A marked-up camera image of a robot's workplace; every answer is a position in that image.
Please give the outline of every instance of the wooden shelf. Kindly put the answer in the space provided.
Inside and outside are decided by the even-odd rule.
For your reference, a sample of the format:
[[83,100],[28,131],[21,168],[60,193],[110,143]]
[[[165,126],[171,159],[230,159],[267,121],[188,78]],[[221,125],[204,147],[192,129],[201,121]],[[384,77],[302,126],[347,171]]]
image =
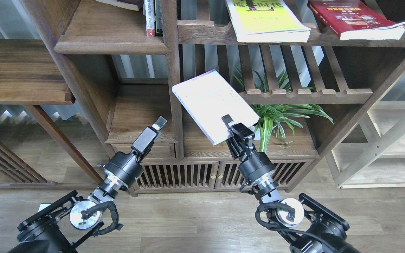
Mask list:
[[400,40],[340,40],[331,30],[318,29],[316,24],[304,23],[310,28],[307,43],[240,43],[237,41],[231,22],[219,26],[214,21],[179,20],[178,33],[181,44],[216,45],[325,45],[325,46],[366,46],[405,47],[405,33]]
[[0,104],[73,104],[41,40],[0,40]]
[[[405,101],[381,101],[370,110],[381,135],[387,133],[405,115]],[[405,157],[405,135],[389,147],[383,157]]]
[[[329,166],[340,171],[359,157],[366,144],[341,144],[327,156]],[[353,178],[345,182],[343,188],[405,187],[405,158],[385,158],[381,156],[369,166],[362,168]]]
[[157,143],[175,143],[167,84],[121,85],[107,144],[133,143],[159,116],[168,120]]
[[167,54],[163,37],[147,37],[146,18],[132,11],[82,0],[54,50],[69,54]]
[[[295,128],[296,141],[294,144],[284,149],[278,146],[277,139],[272,136],[267,147],[267,155],[271,160],[279,159],[313,159],[318,158],[318,152],[313,144],[308,127],[305,121],[299,121],[304,126],[303,129]],[[204,135],[194,120],[183,111],[184,124],[184,151],[185,159],[196,160],[231,160],[229,148],[225,142],[212,146],[209,139]],[[291,141],[291,138],[286,138],[283,141]],[[259,146],[259,141],[254,141],[256,147]]]
[[288,74],[291,91],[287,92],[278,86],[270,46],[261,45],[262,64],[270,88],[269,92],[264,93],[256,89],[254,85],[252,62],[249,56],[248,46],[238,46],[243,82],[245,85],[245,91],[239,94],[249,104],[364,104],[373,94],[371,89],[349,88],[335,53],[330,46],[324,46],[323,52],[328,67],[331,68],[333,75],[330,86],[334,87],[326,88],[325,80],[316,62],[312,47],[302,46],[301,50],[304,54],[313,86],[313,90],[303,89],[291,47],[280,46],[280,49]]

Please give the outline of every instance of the red book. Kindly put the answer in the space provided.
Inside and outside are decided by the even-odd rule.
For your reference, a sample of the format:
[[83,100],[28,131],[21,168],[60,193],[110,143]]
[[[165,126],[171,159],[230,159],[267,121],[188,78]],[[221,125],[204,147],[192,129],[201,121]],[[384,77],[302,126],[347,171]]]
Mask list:
[[405,22],[395,23],[360,0],[309,0],[315,16],[341,40],[399,40]]

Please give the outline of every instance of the potted plant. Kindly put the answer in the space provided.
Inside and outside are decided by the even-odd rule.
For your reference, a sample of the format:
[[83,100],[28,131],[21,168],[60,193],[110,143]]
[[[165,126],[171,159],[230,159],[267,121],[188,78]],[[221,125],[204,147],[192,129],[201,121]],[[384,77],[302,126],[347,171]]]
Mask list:
[[[242,71],[235,67],[238,76],[231,72],[235,80],[245,88],[243,82]],[[268,88],[268,83],[266,78],[262,78],[257,71],[254,71],[260,80],[260,84],[255,83],[256,89],[262,92],[270,91]],[[277,77],[279,88],[291,92],[290,83],[288,82],[288,74],[286,70],[282,70],[281,74]],[[260,135],[259,152],[266,152],[268,142],[270,141],[271,134],[274,132],[276,134],[276,139],[283,148],[290,147],[295,141],[295,126],[298,128],[303,128],[303,125],[296,120],[291,118],[301,117],[310,118],[309,115],[317,115],[327,118],[331,123],[333,120],[328,116],[319,105],[316,104],[252,104],[251,107],[259,115],[259,121],[257,122],[255,133]],[[280,138],[285,138],[286,133],[284,130],[284,125],[292,131],[293,140],[288,142],[281,142]]]

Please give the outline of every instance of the book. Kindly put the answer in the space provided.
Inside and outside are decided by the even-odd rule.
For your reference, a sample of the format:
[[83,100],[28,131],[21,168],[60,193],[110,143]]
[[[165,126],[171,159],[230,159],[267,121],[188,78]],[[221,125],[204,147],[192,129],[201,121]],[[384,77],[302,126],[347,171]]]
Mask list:
[[156,13],[156,36],[163,37],[162,9],[158,0],[154,1],[154,11]]
[[215,70],[211,70],[172,88],[177,99],[201,128],[212,145],[230,136],[221,117],[229,114],[246,127],[254,125],[259,116]]
[[307,42],[305,27],[283,0],[225,0],[238,42]]
[[143,0],[96,0],[108,5],[139,11],[143,8]]
[[309,0],[307,6],[340,40],[399,40],[405,22],[395,23],[360,0]]
[[143,14],[146,16],[146,36],[156,36],[156,15],[154,13],[154,0],[145,0]]

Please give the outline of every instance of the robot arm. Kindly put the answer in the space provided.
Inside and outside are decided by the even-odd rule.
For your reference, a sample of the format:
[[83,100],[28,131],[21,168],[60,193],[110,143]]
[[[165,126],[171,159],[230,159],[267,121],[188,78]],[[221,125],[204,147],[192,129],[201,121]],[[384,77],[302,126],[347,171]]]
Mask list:
[[[255,217],[260,225],[278,232],[290,244],[291,253],[359,253],[345,242],[349,224],[344,219],[304,193],[298,200],[281,197],[278,183],[272,179],[275,167],[265,153],[257,152],[252,143],[254,133],[229,115],[222,119],[230,133],[227,144],[232,157],[241,162],[238,168],[245,184],[240,191],[259,201]],[[246,186],[252,186],[251,190],[243,191]],[[261,219],[262,212],[266,212],[268,221]],[[292,229],[304,217],[310,220],[310,228],[305,232]]]
[[[107,234],[122,228],[118,223],[118,212],[114,199],[118,190],[126,191],[143,173],[140,162],[151,150],[167,123],[163,117],[145,128],[132,144],[129,154],[117,152],[107,165],[100,165],[107,174],[106,179],[86,198],[72,191],[48,207],[29,217],[18,225],[19,245],[8,253],[77,253],[76,248],[90,236]],[[112,219],[110,226],[100,229],[103,212],[109,209]],[[90,229],[77,242],[70,243],[61,233],[57,223],[66,215],[76,229]]]

